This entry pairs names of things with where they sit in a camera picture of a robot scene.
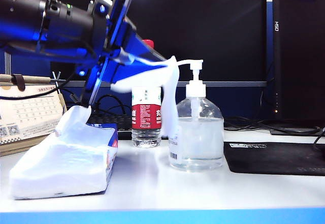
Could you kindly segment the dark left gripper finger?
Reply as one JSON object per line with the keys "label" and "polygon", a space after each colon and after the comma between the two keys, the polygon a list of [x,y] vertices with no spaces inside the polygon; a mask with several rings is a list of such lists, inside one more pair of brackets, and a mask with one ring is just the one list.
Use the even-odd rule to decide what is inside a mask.
{"label": "dark left gripper finger", "polygon": [[134,61],[131,65],[122,65],[110,60],[103,75],[103,81],[116,83],[119,80],[137,75],[142,72],[162,68],[163,66],[149,66],[139,61]]}
{"label": "dark left gripper finger", "polygon": [[136,26],[128,19],[124,18],[119,29],[119,46],[125,52],[147,60],[165,60],[165,58],[147,45],[137,34]]}

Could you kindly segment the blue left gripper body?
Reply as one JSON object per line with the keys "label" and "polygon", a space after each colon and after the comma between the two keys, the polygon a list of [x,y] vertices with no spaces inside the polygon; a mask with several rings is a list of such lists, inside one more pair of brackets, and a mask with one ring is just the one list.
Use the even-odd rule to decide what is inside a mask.
{"label": "blue left gripper body", "polygon": [[90,74],[85,82],[85,106],[94,103],[100,88],[104,73],[109,63],[109,56],[112,53],[119,28],[125,18],[132,0],[113,0],[113,6],[109,12],[109,27],[104,47],[108,49],[108,54],[102,55],[96,66],[90,70]]}

